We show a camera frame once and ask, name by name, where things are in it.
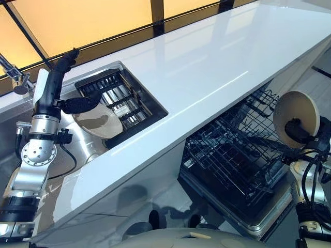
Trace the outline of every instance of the silver cylinder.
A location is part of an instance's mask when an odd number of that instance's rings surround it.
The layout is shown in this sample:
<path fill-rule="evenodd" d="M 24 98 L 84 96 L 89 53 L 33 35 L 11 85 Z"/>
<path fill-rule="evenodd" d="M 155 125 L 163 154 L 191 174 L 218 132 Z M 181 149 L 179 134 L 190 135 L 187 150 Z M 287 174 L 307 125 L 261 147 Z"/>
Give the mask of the silver cylinder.
<path fill-rule="evenodd" d="M 32 117 L 30 134 L 57 134 L 59 119 L 48 115 Z"/>

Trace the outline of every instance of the kitchen counter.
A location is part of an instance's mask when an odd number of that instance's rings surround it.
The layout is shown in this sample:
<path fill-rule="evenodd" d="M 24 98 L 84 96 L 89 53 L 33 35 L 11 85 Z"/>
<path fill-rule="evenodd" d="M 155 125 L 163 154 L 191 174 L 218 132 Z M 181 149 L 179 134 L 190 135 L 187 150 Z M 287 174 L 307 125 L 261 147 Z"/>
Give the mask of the kitchen counter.
<path fill-rule="evenodd" d="M 66 176 L 56 200 L 48 192 L 41 204 L 55 202 L 52 223 L 116 189 L 325 40 L 330 12 L 299 0 L 257 1 L 73 68 L 64 84 L 120 60 L 169 114 Z M 0 106 L 16 99 L 8 94 Z"/>

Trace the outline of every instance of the mesh basket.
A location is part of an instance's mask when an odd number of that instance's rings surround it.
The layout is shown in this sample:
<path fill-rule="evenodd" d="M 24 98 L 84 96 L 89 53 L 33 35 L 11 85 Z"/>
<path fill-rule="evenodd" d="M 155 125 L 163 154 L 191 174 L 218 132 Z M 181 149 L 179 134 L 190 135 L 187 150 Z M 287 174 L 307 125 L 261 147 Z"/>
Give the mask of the mesh basket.
<path fill-rule="evenodd" d="M 259 89 L 187 138 L 183 169 L 203 183 L 238 197 L 247 206 L 257 204 L 285 174 L 280 156 L 288 149 L 279 142 L 273 126 L 278 100 L 270 90 Z"/>

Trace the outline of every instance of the wire rack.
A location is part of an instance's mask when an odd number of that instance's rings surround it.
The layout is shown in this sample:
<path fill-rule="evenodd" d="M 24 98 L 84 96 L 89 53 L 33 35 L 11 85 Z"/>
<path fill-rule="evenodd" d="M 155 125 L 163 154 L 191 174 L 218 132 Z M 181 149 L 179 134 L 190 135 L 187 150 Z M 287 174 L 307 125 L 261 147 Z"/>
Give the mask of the wire rack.
<path fill-rule="evenodd" d="M 198 166 L 218 191 L 236 190 L 247 205 L 258 203 L 285 173 L 280 156 L 287 147 L 273 126 L 277 100 L 259 89 L 201 128 L 187 138 L 183 167 Z"/>
<path fill-rule="evenodd" d="M 94 90 L 101 91 L 102 104 L 115 113 L 124 113 L 119 118 L 124 130 L 128 130 L 152 115 L 141 103 L 140 96 L 129 85 L 120 70 L 114 70 L 111 74 L 79 87 L 78 90 L 85 97 Z"/>

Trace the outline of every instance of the dishwasher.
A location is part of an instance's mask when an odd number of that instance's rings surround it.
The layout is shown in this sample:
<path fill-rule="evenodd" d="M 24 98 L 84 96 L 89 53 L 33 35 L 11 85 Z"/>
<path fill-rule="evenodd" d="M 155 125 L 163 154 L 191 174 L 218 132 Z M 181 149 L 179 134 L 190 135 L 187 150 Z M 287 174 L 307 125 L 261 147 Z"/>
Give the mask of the dishwasher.
<path fill-rule="evenodd" d="M 266 240 L 291 210 L 290 152 L 278 138 L 279 98 L 263 86 L 186 139 L 179 176 L 242 235 Z"/>

